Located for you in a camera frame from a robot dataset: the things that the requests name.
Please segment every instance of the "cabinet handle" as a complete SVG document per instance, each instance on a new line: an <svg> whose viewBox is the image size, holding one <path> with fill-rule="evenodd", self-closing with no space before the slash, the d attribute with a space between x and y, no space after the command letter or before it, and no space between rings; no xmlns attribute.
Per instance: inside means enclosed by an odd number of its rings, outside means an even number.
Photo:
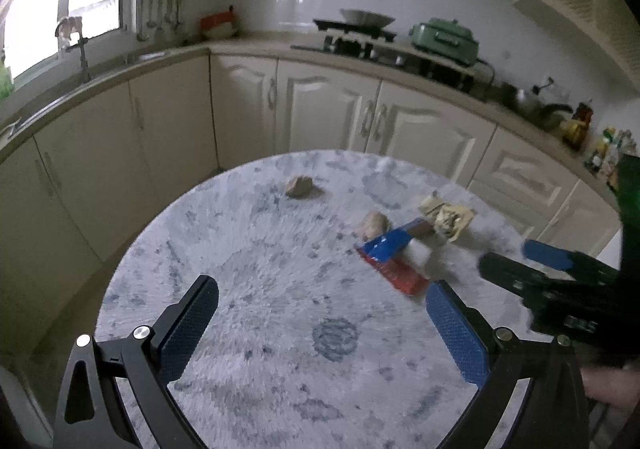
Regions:
<svg viewBox="0 0 640 449"><path fill-rule="evenodd" d="M367 138L369 136L369 131L371 131L371 126L373 125L373 110L375 108L376 105L373 100L367 102L367 109L364 111L362 127L360 128L360 136L363 138Z"/></svg>
<svg viewBox="0 0 640 449"><path fill-rule="evenodd" d="M380 133L380 126L382 125L382 121L385 121L385 125L386 125L386 104L382 105L382 108L380 108L380 111L378 112L378 117L376 119L376 123L374 124L374 128L373 128L373 140L374 141L378 141L380 140L380 138L382 137L381 133Z"/></svg>
<svg viewBox="0 0 640 449"><path fill-rule="evenodd" d="M269 92L267 93L269 109L274 109L276 107L276 96L276 79L271 77L271 80L269 81Z"/></svg>
<svg viewBox="0 0 640 449"><path fill-rule="evenodd" d="M51 178L53 185L55 185L58 191L60 191L62 189L62 182L60 181L56 170L53 169L53 162L51 161L49 153L44 154L44 167L46 168L47 172L49 172L49 177Z"/></svg>
<svg viewBox="0 0 640 449"><path fill-rule="evenodd" d="M142 116L142 108L140 107L140 99L139 98L134 98L133 99L133 105L136 109L136 120L138 121L138 127L140 128L140 130L144 131L145 130L145 119Z"/></svg>
<svg viewBox="0 0 640 449"><path fill-rule="evenodd" d="M44 169L42 167L42 164L40 163L40 160L35 160L36 162L36 171L38 173L38 178L40 179L40 183L44 186L45 190L47 191L47 196L49 198L53 198L53 186L51 185L51 181L49 180L49 177L47 176L46 172L44 172Z"/></svg>

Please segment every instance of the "human hand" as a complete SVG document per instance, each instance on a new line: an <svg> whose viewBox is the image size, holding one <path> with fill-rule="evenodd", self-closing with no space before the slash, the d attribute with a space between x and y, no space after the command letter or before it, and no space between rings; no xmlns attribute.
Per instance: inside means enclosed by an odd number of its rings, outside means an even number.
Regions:
<svg viewBox="0 0 640 449"><path fill-rule="evenodd" d="M632 411L640 400L640 372L591 366L580 368L584 392L590 399Z"/></svg>

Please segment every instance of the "faucet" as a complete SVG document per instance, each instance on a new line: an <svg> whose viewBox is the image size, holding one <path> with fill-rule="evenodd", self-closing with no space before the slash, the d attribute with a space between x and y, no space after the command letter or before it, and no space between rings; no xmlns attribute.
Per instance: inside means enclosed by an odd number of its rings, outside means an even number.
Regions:
<svg viewBox="0 0 640 449"><path fill-rule="evenodd" d="M85 39L82 37L82 16L68 16L63 17L60 21L58 21L58 26L56 26L56 37L63 37L65 39L69 39L71 34L78 32L79 39L78 44L73 46L65 46L63 50L65 52L70 52L76 46L80 48L80 67L82 68L82 82L86 83L91 80L91 76L89 75L89 63L86 61L86 54L84 53L84 45L89 41L89 39Z"/></svg>

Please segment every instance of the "patterned tablecloth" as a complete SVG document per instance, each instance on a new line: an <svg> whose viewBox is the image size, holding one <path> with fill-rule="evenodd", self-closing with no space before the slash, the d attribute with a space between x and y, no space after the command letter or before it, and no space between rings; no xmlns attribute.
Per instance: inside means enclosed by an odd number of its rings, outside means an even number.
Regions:
<svg viewBox="0 0 640 449"><path fill-rule="evenodd" d="M284 195L305 174L319 189ZM354 152L267 158L216 176L167 207L133 242L104 296L95 337L153 324L201 273L220 305L183 376L169 384L210 448L433 448L476 392L460 376L424 301L396 291L354 251L371 209L395 225L438 190L478 215L428 270L494 326L521 338L519 299L479 277L487 250L521 259L520 236L452 182L407 162ZM489 447L500 447L522 399L520 382ZM126 381L127 411L155 447Z"/></svg>

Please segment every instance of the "gas stove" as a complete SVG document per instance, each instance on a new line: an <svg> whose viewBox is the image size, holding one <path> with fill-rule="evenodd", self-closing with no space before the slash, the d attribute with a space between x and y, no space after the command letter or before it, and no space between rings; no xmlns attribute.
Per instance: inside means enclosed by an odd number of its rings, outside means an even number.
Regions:
<svg viewBox="0 0 640 449"><path fill-rule="evenodd" d="M402 70L469 93L477 71L444 57L417 50L411 44L398 44L396 34L380 28L344 22L314 19L318 34L313 42L294 44L291 48L352 57Z"/></svg>

